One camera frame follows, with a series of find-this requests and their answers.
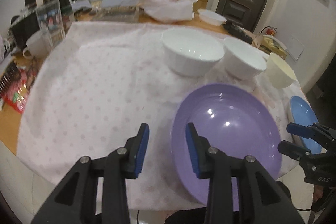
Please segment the table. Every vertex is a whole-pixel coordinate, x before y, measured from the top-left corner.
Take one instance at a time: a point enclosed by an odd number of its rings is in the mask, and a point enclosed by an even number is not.
[[[57,184],[80,156],[106,156],[134,136],[141,122],[147,122],[152,134],[143,173],[126,182],[129,208],[200,207],[174,170],[169,130],[181,100],[191,90],[212,82],[231,83],[251,92],[267,106],[281,139],[292,140],[286,131],[289,98],[304,97],[297,81],[283,90],[272,88],[264,74],[239,81],[226,73],[222,61],[199,79],[176,75],[162,62],[158,43],[170,27],[102,22],[73,25],[44,63],[31,92],[21,119],[19,159]],[[203,32],[221,39],[227,36],[223,29],[217,30],[220,32]],[[280,175],[296,164],[283,157]]]
[[[77,19],[79,21],[88,21],[92,18],[88,13],[80,14]],[[140,23],[156,23],[160,24],[156,20],[152,19],[147,15],[141,15],[139,17]],[[191,21],[181,21],[176,23],[180,26],[193,26],[202,28],[205,30],[218,32],[222,34],[228,34],[228,32],[222,26],[210,25],[206,22],[200,20],[199,15],[195,14],[194,19]],[[19,66],[29,66],[30,61],[26,60],[22,55],[17,57],[17,64]],[[17,149],[17,136],[19,133],[21,114],[15,111],[12,107],[5,104],[2,112],[0,112],[0,140],[5,144],[5,146],[16,155]]]

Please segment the fire extinguisher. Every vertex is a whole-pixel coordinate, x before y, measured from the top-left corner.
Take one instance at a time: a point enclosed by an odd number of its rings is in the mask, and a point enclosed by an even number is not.
[[[277,32],[278,28],[266,26],[262,29],[261,33],[266,29],[266,34],[269,34],[271,36],[275,36],[275,33]]]

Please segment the white container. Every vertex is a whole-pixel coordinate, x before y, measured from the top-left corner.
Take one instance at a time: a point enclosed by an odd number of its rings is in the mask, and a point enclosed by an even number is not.
[[[249,44],[234,37],[224,39],[224,66],[228,73],[241,80],[252,79],[266,70],[266,61]]]
[[[218,40],[193,29],[168,29],[161,40],[166,64],[180,75],[203,76],[224,56]]]
[[[296,75],[292,68],[279,55],[271,53],[267,60],[265,72],[271,84],[277,89],[290,86],[295,80]]]
[[[26,59],[33,59],[33,57],[44,58],[50,52],[51,43],[49,32],[39,30],[29,37],[26,43],[27,47],[22,51],[22,55]]]
[[[213,12],[210,10],[205,9],[198,9],[197,12],[199,13],[199,18],[206,23],[211,25],[220,26],[224,22],[226,22],[226,18]]]

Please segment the purple plate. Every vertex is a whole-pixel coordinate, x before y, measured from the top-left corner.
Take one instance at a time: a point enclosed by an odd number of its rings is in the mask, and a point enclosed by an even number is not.
[[[185,126],[193,122],[198,134],[229,156],[254,155],[270,175],[278,178],[280,135],[266,107],[250,93],[225,84],[210,84],[190,93],[181,103],[171,131],[171,149],[178,175],[199,202],[206,205],[209,180],[193,172]],[[232,178],[233,208],[239,210],[236,180]]]

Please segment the red package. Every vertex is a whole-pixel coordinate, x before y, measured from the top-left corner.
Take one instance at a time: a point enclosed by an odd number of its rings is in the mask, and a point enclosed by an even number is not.
[[[17,112],[23,113],[26,107],[29,91],[26,86],[27,73],[25,70],[20,69],[21,79],[14,81],[7,91],[5,102],[13,107]]]

